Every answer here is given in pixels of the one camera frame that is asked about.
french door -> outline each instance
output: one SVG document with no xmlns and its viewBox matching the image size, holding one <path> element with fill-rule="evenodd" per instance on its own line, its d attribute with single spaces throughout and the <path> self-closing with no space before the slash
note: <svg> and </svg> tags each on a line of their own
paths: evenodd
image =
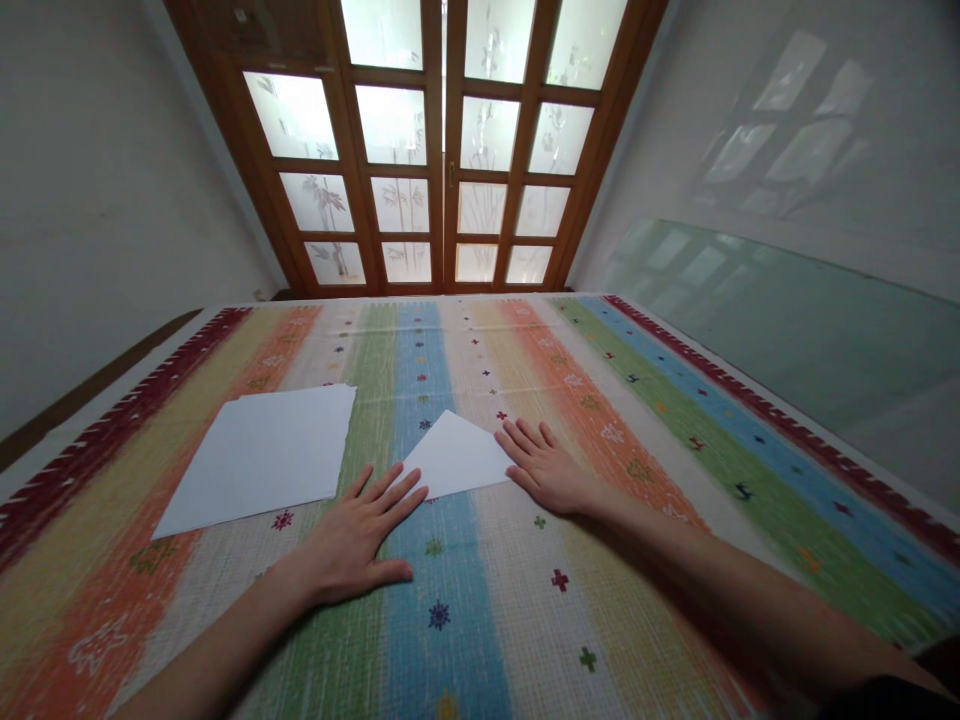
<svg viewBox="0 0 960 720">
<path fill-rule="evenodd" d="M 666 0 L 167 0 L 303 297 L 560 289 Z"/>
</svg>

red border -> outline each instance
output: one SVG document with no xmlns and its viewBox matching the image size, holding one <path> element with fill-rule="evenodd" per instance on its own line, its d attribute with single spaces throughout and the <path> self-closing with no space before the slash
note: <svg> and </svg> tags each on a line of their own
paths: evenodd
<svg viewBox="0 0 960 720">
<path fill-rule="evenodd" d="M 0 506 L 0 573 L 26 552 L 250 312 L 250 308 L 219 312 Z"/>
<path fill-rule="evenodd" d="M 704 375 L 713 380 L 762 420 L 775 425 L 796 445 L 815 457 L 837 478 L 858 495 L 884 510 L 890 517 L 908 528 L 929 547 L 960 566 L 960 535 L 943 525 L 925 511 L 910 504 L 903 495 L 875 478 L 869 471 L 831 447 L 810 430 L 800 425 L 782 410 L 771 405 L 735 377 L 710 362 L 703 355 L 687 346 L 632 305 L 616 295 L 604 295 L 603 299 L 678 355 L 683 356 Z"/>
</svg>

colorful striped bedspread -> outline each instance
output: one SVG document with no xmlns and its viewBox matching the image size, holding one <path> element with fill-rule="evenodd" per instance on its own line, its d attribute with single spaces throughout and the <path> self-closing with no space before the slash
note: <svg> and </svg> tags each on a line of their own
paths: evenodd
<svg viewBox="0 0 960 720">
<path fill-rule="evenodd" d="M 952 529 L 618 298 L 258 305 L 219 312 L 0 507 L 0 716 L 109 714 L 303 539 L 329 503 L 150 542 L 224 402 L 327 383 L 358 388 L 341 489 L 444 410 L 491 431 L 546 419 L 603 481 L 890 642 L 957 627 Z M 234 712 L 769 709 L 762 663 L 620 550 L 510 482 L 425 503 L 385 546 L 416 580 L 306 619 Z"/>
</svg>

white paper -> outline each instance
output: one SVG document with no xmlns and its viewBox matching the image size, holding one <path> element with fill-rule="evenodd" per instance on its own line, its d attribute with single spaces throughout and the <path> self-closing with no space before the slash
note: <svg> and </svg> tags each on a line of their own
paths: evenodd
<svg viewBox="0 0 960 720">
<path fill-rule="evenodd" d="M 153 539 L 334 497 L 356 392 L 335 385 L 225 403 Z"/>
<path fill-rule="evenodd" d="M 407 455 L 399 479 L 420 468 L 413 490 L 429 485 L 428 497 L 437 498 L 509 480 L 506 472 L 513 464 L 491 433 L 445 410 Z"/>
</svg>

orange stripe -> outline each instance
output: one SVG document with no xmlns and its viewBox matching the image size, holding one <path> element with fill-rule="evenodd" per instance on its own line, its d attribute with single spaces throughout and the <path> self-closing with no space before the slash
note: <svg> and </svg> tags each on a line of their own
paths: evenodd
<svg viewBox="0 0 960 720">
<path fill-rule="evenodd" d="M 66 612 L 63 631 L 26 673 L 26 682 L 10 709 L 12 716 L 65 717 L 82 708 L 84 715 L 99 717 L 109 710 L 122 681 L 136 669 L 150 634 L 163 619 L 203 533 L 184 533 L 151 545 L 153 529 L 223 402 L 252 391 L 275 390 L 321 310 L 303 307 L 287 311 L 222 400 L 209 408 L 136 520 L 97 571 L 88 575 Z M 264 363 L 273 358 L 279 359 Z M 163 431 L 162 427 L 154 430 Z"/>
<path fill-rule="evenodd" d="M 564 428 L 563 434 L 574 439 L 581 455 L 588 458 L 597 475 L 660 512 L 685 519 L 704 532 L 711 532 L 683 492 L 636 439 L 589 374 L 573 359 L 533 307 L 524 300 L 502 301 L 498 305 L 505 324 L 513 329 L 516 342 L 538 373 L 538 386 L 549 388 L 556 409 L 555 417 Z M 644 575 L 664 595 L 692 657 L 703 659 L 698 666 L 719 686 L 737 714 L 750 712 L 738 687 L 754 708 L 766 706 L 763 693 L 754 689 L 755 684 L 766 685 L 760 682 L 764 672 L 756 662 L 741 652 L 722 626 L 706 615 L 699 605 L 691 603 L 665 573 L 658 568 L 645 568 Z M 728 659 L 734 661 L 734 666 L 724 660 L 700 633 L 706 633 L 720 643 Z"/>
</svg>

